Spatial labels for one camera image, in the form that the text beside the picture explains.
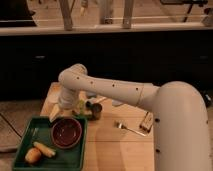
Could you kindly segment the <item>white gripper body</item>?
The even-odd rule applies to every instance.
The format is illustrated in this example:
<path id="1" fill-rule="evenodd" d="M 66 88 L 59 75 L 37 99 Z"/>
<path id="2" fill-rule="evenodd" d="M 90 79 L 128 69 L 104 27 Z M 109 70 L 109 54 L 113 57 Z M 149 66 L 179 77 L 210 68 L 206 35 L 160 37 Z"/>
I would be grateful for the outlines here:
<path id="1" fill-rule="evenodd" d="M 64 110 L 74 109 L 79 102 L 79 92 L 77 90 L 62 87 L 58 97 L 58 105 Z"/>

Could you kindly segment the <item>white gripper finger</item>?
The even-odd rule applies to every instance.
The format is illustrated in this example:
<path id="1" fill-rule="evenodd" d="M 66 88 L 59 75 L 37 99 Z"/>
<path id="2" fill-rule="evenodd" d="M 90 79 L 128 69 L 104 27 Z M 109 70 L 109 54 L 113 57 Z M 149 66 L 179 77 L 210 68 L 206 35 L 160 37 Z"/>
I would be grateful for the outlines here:
<path id="1" fill-rule="evenodd" d="M 58 104 L 55 104 L 52 111 L 49 114 L 49 121 L 53 122 L 61 113 L 61 108 Z"/>

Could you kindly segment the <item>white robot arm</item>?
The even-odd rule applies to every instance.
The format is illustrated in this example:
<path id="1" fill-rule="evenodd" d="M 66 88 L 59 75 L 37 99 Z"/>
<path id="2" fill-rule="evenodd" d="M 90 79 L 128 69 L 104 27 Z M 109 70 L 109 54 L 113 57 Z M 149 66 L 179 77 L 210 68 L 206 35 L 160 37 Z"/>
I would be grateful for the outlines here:
<path id="1" fill-rule="evenodd" d="M 58 107 L 50 120 L 75 108 L 81 91 L 96 93 L 153 114 L 155 171 L 213 171 L 207 109 L 192 85 L 172 81 L 155 86 L 96 78 L 82 64 L 63 70 L 58 81 Z"/>

